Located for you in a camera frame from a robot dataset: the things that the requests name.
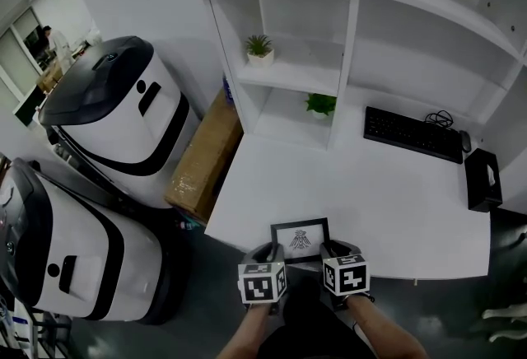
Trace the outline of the black keyboard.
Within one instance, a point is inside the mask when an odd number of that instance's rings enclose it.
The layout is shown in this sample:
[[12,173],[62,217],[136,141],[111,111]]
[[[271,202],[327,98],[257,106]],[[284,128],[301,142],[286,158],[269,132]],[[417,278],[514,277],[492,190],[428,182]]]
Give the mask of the black keyboard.
[[462,164],[459,132],[452,128],[453,123],[452,116],[445,110],[428,114],[424,120],[417,120],[367,106],[363,137]]

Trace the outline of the person's black clothing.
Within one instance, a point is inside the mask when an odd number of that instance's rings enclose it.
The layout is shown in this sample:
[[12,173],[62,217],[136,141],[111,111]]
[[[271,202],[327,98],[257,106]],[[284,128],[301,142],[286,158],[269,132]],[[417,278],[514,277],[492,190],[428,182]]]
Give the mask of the person's black clothing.
[[320,300],[320,285],[303,277],[283,307],[284,325],[261,344],[257,359],[376,359],[374,352]]

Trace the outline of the white shelving unit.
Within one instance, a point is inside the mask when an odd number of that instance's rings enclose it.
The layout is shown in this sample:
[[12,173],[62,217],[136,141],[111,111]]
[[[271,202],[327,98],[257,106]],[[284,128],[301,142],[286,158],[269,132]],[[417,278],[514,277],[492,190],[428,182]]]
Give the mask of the white shelving unit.
[[[494,0],[496,20],[451,0],[203,0],[243,130],[330,149],[346,96],[422,117],[451,112],[497,156],[503,196],[527,193],[527,0]],[[252,68],[251,35],[274,61]],[[327,119],[308,95],[337,98]]]

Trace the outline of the white desk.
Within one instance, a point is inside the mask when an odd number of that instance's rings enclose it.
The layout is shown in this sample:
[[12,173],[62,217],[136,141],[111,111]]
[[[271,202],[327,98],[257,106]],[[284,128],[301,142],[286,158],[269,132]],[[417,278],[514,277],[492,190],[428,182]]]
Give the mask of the white desk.
[[327,151],[245,135],[207,234],[249,251],[270,240],[273,224],[324,217],[374,276],[486,275],[490,217],[468,209],[464,167],[365,139],[364,110],[346,103],[343,133]]

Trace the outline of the white robot with black lid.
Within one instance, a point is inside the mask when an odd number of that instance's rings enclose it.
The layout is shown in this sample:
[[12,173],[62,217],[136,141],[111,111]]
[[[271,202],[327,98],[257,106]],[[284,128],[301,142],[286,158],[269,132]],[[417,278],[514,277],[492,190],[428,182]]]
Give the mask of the white robot with black lid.
[[199,125],[153,45],[133,35],[89,48],[39,121],[95,179],[159,209],[170,206],[166,186]]
[[167,212],[125,216],[22,159],[0,183],[0,280],[24,305],[164,324],[184,297],[189,256]]

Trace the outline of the spiky plant in white pot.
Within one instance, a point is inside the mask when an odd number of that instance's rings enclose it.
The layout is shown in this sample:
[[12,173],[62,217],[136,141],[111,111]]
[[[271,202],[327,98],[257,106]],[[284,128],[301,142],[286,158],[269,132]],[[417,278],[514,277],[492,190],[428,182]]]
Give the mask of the spiky plant in white pot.
[[272,41],[267,35],[251,35],[245,41],[245,50],[252,68],[269,68],[274,61]]

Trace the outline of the black framed picture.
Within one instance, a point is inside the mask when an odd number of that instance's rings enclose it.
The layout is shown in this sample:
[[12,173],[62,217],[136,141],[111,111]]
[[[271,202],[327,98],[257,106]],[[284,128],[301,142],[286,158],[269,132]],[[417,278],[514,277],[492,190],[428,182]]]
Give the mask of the black framed picture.
[[273,244],[283,247],[286,264],[320,261],[320,245],[330,241],[327,217],[272,224],[270,229]]

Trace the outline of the long brown cardboard box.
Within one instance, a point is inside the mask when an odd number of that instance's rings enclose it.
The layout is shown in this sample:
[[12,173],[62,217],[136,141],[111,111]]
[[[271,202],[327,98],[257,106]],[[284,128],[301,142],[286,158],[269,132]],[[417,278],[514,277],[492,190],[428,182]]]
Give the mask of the long brown cardboard box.
[[221,90],[176,166],[165,200],[206,226],[242,137],[236,108]]

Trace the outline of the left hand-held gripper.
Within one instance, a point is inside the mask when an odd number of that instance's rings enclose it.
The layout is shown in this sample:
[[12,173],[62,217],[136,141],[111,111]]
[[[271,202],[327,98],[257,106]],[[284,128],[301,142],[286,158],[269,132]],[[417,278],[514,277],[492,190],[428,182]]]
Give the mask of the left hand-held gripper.
[[256,305],[269,305],[270,315],[277,315],[287,290],[287,275],[282,245],[272,242],[251,250],[238,265],[238,290],[248,310]]

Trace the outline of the black tissue box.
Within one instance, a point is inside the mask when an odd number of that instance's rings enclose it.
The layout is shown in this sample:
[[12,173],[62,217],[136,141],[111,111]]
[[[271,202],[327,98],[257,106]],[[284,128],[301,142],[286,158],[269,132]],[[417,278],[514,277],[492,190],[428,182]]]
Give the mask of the black tissue box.
[[496,155],[477,148],[465,159],[464,168],[469,210],[490,212],[501,206],[501,180]]

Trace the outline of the leafy plant in white pot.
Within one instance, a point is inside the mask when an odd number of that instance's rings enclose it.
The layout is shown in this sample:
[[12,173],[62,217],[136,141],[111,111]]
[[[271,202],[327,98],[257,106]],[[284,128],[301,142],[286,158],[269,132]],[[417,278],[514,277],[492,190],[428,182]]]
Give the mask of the leafy plant in white pot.
[[316,119],[327,119],[334,111],[337,98],[334,96],[312,93],[308,95],[306,110],[311,112]]

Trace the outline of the person's right forearm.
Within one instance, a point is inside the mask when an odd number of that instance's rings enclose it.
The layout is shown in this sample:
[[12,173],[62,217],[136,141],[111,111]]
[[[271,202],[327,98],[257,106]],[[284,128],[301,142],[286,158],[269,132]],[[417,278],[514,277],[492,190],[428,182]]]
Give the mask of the person's right forearm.
[[430,359],[412,334],[386,317],[368,298],[350,296],[346,303],[379,359]]

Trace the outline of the person's left forearm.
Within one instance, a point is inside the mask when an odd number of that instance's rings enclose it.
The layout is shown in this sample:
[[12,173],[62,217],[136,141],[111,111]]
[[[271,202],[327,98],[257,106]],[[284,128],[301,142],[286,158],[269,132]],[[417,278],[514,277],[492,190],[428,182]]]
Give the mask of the person's left forearm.
[[256,359],[264,340],[270,304],[252,305],[216,359]]

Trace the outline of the brown cardboard carton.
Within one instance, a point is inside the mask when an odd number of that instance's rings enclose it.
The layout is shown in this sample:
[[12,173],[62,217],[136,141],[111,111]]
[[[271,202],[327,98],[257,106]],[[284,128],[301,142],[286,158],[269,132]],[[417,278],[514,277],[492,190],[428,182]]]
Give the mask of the brown cardboard carton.
[[58,63],[50,65],[39,77],[36,85],[42,92],[50,93],[63,77],[63,72]]

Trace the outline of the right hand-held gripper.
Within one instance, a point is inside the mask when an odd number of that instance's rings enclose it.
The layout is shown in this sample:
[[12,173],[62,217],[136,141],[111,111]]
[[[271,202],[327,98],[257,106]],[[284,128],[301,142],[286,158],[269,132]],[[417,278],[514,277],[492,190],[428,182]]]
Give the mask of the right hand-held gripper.
[[330,293],[334,310],[346,308],[350,296],[365,296],[370,301],[371,274],[369,263],[357,246],[341,240],[319,247],[323,265],[323,284]]

